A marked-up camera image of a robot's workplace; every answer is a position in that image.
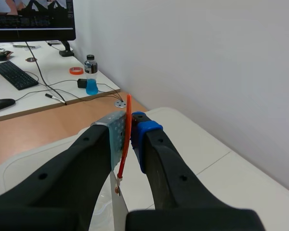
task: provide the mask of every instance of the monitor screen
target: monitor screen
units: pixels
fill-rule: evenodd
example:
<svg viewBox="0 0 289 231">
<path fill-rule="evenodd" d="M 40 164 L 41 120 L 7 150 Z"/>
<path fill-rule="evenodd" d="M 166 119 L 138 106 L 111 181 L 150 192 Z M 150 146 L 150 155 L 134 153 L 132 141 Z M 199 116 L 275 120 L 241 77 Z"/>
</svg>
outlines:
<svg viewBox="0 0 289 231">
<path fill-rule="evenodd" d="M 73 40 L 73 0 L 0 0 L 0 42 Z"/>
</svg>

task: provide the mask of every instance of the blue gripper pad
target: blue gripper pad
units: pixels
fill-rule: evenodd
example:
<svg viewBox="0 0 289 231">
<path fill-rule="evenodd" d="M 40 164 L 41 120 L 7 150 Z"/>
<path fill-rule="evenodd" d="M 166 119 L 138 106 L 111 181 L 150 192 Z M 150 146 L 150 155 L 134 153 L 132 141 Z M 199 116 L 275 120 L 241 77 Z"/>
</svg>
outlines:
<svg viewBox="0 0 289 231">
<path fill-rule="evenodd" d="M 119 163 L 122 157 L 125 139 L 125 120 L 126 112 L 119 111 L 110 113 L 91 124 L 91 126 L 104 125 L 109 129 L 112 171 L 115 169 L 115 166 Z"/>
</svg>

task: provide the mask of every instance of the keyboard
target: keyboard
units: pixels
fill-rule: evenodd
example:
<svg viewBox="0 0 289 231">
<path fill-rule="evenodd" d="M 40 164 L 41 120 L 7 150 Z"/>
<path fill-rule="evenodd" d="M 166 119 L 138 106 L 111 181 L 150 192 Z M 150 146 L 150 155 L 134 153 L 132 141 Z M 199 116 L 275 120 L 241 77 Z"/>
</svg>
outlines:
<svg viewBox="0 0 289 231">
<path fill-rule="evenodd" d="M 39 84 L 34 78 L 10 61 L 0 64 L 0 75 L 18 90 L 30 88 Z"/>
</svg>

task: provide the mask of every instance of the black cable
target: black cable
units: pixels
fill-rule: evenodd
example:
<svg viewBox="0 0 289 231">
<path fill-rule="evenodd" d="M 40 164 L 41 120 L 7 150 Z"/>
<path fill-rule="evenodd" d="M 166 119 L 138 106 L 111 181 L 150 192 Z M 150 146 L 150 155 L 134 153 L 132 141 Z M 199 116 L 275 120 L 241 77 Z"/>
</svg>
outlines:
<svg viewBox="0 0 289 231">
<path fill-rule="evenodd" d="M 97 99 L 97 98 L 102 98 L 102 97 L 113 97 L 113 98 L 116 98 L 116 99 L 119 100 L 119 98 L 116 97 L 116 96 L 114 96 L 114 95 L 99 96 L 99 97 L 96 97 L 96 98 L 93 98 L 93 99 L 90 99 L 90 100 L 84 100 L 84 99 L 79 98 L 79 97 L 77 97 L 76 95 L 74 95 L 74 94 L 72 94 L 72 93 L 70 93 L 70 92 L 67 92 L 67 91 L 65 91 L 65 90 L 61 90 L 61 89 L 56 89 L 56 90 L 63 91 L 63 92 L 65 92 L 65 93 L 67 93 L 67 94 L 70 94 L 70 95 L 74 96 L 75 98 L 77 98 L 77 99 L 79 99 L 79 100 L 81 100 L 81 101 L 84 101 L 84 102 L 91 101 L 91 100 L 94 100 L 94 99 Z"/>
<path fill-rule="evenodd" d="M 124 101 L 124 100 L 122 99 L 122 97 L 119 95 L 119 93 L 118 93 L 115 89 L 113 89 L 112 87 L 108 86 L 108 85 L 105 84 L 105 83 L 97 83 L 97 84 L 99 84 L 99 85 L 106 85 L 106 86 L 109 87 L 110 89 L 114 90 L 114 91 L 116 92 L 116 94 L 120 97 L 121 102 Z"/>
<path fill-rule="evenodd" d="M 36 76 L 36 77 L 38 78 L 37 82 L 39 81 L 39 77 L 38 77 L 36 74 L 34 74 L 34 73 L 30 72 L 30 71 L 25 71 L 25 72 L 28 72 L 28 73 L 30 73 L 30 74 Z"/>
<path fill-rule="evenodd" d="M 55 48 L 55 49 L 58 50 L 58 51 L 62 51 L 62 50 L 60 50 L 60 49 L 58 49 L 58 48 L 56 48 L 56 47 L 53 47 L 53 45 L 50 44 L 49 42 L 47 42 L 47 41 L 45 41 L 45 42 L 48 44 L 48 46 L 50 46 L 50 47 L 52 47 L 52 48 Z"/>
<path fill-rule="evenodd" d="M 22 98 L 24 98 L 25 96 L 27 96 L 28 94 L 31 94 L 31 93 L 37 93 L 37 92 L 42 92 L 42 91 L 49 91 L 50 89 L 47 89 L 47 90 L 37 90 L 37 91 L 31 91 L 29 93 L 27 93 L 26 95 L 20 97 L 19 99 L 15 100 L 15 101 L 18 101 L 18 100 L 21 100 Z"/>
<path fill-rule="evenodd" d="M 28 48 L 29 48 L 29 50 L 30 50 L 30 52 L 31 52 L 31 54 L 32 54 L 32 56 L 33 56 L 33 58 L 34 58 L 36 65 L 38 66 L 39 74 L 40 74 L 40 77 L 42 78 L 44 84 L 45 84 L 48 88 L 50 88 L 50 89 L 52 89 L 54 92 L 56 92 L 56 93 L 61 97 L 61 99 L 65 102 L 65 105 L 67 105 L 67 103 L 66 103 L 65 99 L 62 97 L 62 95 L 60 95 L 60 94 L 59 94 L 55 89 L 53 89 L 52 87 L 48 86 L 48 84 L 45 82 L 45 80 L 44 80 L 44 78 L 43 78 L 43 75 L 42 75 L 42 72 L 41 72 L 41 70 L 40 70 L 40 68 L 39 68 L 39 64 L 38 64 L 37 59 L 35 58 L 35 56 L 34 56 L 32 50 L 31 50 L 30 46 L 28 45 L 28 43 L 27 43 L 27 42 L 25 42 L 25 43 L 26 43 L 26 45 L 28 46 Z"/>
<path fill-rule="evenodd" d="M 67 93 L 67 94 L 70 94 L 70 95 L 74 96 L 75 98 L 77 98 L 77 99 L 79 99 L 79 100 L 81 100 L 81 101 L 84 101 L 84 102 L 91 101 L 91 100 L 95 100 L 95 99 L 102 98 L 102 97 L 113 97 L 113 98 L 118 99 L 118 98 L 115 97 L 115 96 L 107 95 L 107 96 L 99 96 L 99 97 L 95 97 L 95 98 L 90 99 L 90 100 L 84 100 L 84 99 L 79 98 L 78 96 L 76 96 L 76 95 L 74 95 L 74 94 L 72 94 L 72 93 L 70 93 L 70 92 L 67 92 L 67 91 L 65 91 L 65 90 L 61 90 L 61 89 L 56 89 L 56 90 L 63 91 L 63 92 L 65 92 L 65 93 Z M 21 100 L 22 98 L 26 97 L 28 94 L 31 94 L 31 93 L 37 93 L 37 92 L 43 92 L 43 91 L 50 91 L 50 89 L 47 89 L 47 90 L 37 90 L 37 91 L 28 92 L 27 94 L 25 94 L 24 96 L 20 97 L 19 99 L 15 100 L 15 101 Z"/>
<path fill-rule="evenodd" d="M 67 80 L 63 80 L 63 81 L 57 82 L 57 83 L 52 83 L 49 86 L 52 86 L 52 85 L 55 85 L 55 84 L 58 84 L 58 83 L 67 82 L 67 81 L 76 81 L 77 82 L 77 80 L 74 80 L 74 79 L 67 79 Z"/>
<path fill-rule="evenodd" d="M 36 77 L 38 78 L 37 81 L 39 81 L 39 77 L 38 77 L 36 74 L 34 74 L 34 73 L 30 72 L 30 71 L 25 71 L 25 72 L 28 72 L 28 73 L 33 74 L 34 76 L 36 76 Z M 57 83 L 49 84 L 49 86 L 52 86 L 52 85 L 55 85 L 55 84 L 58 84 L 58 83 L 62 83 L 62 82 L 67 82 L 67 81 L 76 81 L 76 82 L 77 82 L 77 80 L 75 80 L 75 79 L 67 79 L 67 80 L 63 80 L 63 81 L 57 82 Z M 122 99 L 122 97 L 120 96 L 120 94 L 119 94 L 115 89 L 113 89 L 112 87 L 108 86 L 108 85 L 105 84 L 105 83 L 97 83 L 97 84 L 99 84 L 99 85 L 106 85 L 106 86 L 109 87 L 110 89 L 114 90 L 117 95 L 115 95 L 115 94 L 113 94 L 113 93 L 106 92 L 106 91 L 100 91 L 100 90 L 99 90 L 99 92 L 101 92 L 101 93 L 107 93 L 107 94 L 109 94 L 109 95 L 115 95 L 118 100 L 120 100 L 121 102 L 124 101 L 124 100 Z"/>
</svg>

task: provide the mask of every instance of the computer mouse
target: computer mouse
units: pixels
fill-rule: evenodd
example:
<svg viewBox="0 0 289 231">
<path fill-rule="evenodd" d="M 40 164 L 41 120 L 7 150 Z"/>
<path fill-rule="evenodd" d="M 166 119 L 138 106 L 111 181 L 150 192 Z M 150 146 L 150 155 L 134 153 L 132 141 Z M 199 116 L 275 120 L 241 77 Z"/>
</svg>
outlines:
<svg viewBox="0 0 289 231">
<path fill-rule="evenodd" d="M 0 110 L 9 106 L 12 106 L 16 103 L 13 99 L 1 99 L 0 100 Z"/>
</svg>

